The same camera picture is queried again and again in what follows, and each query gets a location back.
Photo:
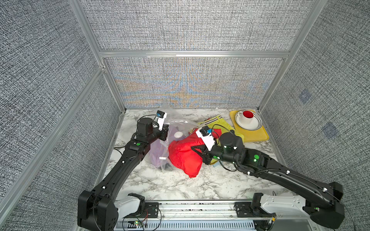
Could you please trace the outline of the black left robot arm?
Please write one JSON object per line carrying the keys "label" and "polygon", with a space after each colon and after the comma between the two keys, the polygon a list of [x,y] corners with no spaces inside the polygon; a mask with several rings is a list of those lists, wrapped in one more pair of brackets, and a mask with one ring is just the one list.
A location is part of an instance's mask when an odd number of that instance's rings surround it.
{"label": "black left robot arm", "polygon": [[112,231],[118,220],[128,215],[141,215],[145,210],[145,198],[130,193],[121,202],[117,195],[156,140],[165,141],[169,126],[162,118],[154,121],[142,117],[137,122],[137,130],[125,145],[121,158],[108,175],[91,191],[83,191],[78,198],[77,224],[90,231]]}

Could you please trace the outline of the red striped waistband shorts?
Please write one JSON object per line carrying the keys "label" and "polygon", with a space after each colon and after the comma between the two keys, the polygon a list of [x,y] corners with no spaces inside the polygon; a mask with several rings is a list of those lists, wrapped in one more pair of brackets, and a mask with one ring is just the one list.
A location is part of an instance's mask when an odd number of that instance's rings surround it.
{"label": "red striped waistband shorts", "polygon": [[204,144],[194,130],[185,139],[170,143],[168,147],[169,159],[175,167],[183,170],[190,178],[195,178],[199,174],[203,159],[191,147]]}

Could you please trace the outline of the clear plastic vacuum bag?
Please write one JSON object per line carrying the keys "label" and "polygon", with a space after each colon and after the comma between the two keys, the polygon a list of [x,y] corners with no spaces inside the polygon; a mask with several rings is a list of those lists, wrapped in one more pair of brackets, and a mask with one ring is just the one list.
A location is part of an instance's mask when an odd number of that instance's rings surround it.
{"label": "clear plastic vacuum bag", "polygon": [[169,131],[165,141],[158,139],[150,145],[150,150],[146,154],[145,161],[162,172],[176,171],[177,168],[169,159],[169,145],[174,141],[181,141],[188,137],[194,129],[198,128],[198,125],[183,117],[166,102],[163,102],[157,110],[167,114],[164,125],[169,126]]}

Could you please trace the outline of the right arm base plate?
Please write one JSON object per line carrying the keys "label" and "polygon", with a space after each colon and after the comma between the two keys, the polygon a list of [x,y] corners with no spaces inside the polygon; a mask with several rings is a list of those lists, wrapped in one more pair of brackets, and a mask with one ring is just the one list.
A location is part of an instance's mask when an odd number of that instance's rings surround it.
{"label": "right arm base plate", "polygon": [[234,210],[238,218],[272,218],[276,213],[267,213],[260,207],[253,207],[252,202],[235,202]]}

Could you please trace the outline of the purple garment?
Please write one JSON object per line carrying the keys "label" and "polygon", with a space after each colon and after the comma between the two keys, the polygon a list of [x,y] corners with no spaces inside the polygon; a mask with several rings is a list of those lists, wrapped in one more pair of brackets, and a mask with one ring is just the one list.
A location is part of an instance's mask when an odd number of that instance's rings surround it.
{"label": "purple garment", "polygon": [[[174,134],[180,131],[183,133],[183,137],[177,139]],[[169,126],[168,136],[166,141],[156,140],[150,145],[150,151],[148,152],[148,162],[157,170],[161,171],[173,171],[174,166],[169,160],[169,145],[173,141],[180,141],[184,139],[184,132],[180,130],[178,126]]]}

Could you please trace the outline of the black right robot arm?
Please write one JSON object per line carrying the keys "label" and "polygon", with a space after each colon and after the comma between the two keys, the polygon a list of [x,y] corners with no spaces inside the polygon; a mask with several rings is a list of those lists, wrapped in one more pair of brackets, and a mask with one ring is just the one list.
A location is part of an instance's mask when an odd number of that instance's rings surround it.
{"label": "black right robot arm", "polygon": [[218,160],[231,163],[234,171],[274,182],[303,197],[303,212],[316,224],[338,229],[345,219],[345,206],[341,203],[344,191],[338,182],[324,183],[302,175],[277,162],[269,155],[246,148],[241,137],[233,131],[217,135],[204,127],[196,131],[203,144],[191,147],[203,163]]}

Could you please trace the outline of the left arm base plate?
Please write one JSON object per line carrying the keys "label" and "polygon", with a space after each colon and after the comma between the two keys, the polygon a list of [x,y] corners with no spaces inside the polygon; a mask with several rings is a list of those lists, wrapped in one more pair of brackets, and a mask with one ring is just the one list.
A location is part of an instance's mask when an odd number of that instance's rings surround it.
{"label": "left arm base plate", "polygon": [[159,203],[145,203],[143,208],[139,208],[138,212],[129,214],[125,218],[158,218],[159,216]]}

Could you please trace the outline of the yellow garment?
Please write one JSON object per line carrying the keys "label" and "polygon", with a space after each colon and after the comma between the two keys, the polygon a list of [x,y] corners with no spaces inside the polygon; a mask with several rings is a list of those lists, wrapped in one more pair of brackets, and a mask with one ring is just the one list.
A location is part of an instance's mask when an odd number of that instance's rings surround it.
{"label": "yellow garment", "polygon": [[233,130],[235,135],[241,137],[242,141],[244,141],[244,135],[228,124],[221,115],[209,118],[208,120],[199,122],[198,124],[200,127],[208,126],[210,129],[214,126],[214,129],[221,130],[222,134]]}

